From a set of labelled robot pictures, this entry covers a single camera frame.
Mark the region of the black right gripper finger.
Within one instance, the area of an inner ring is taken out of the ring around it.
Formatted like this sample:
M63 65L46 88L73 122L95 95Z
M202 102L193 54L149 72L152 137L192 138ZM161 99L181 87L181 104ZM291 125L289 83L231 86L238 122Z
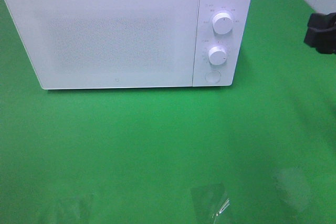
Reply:
M309 27L304 43L321 54L335 54L335 27L326 29Z
M313 13L308 20L308 27L316 29L327 29L335 26L336 12L329 14Z

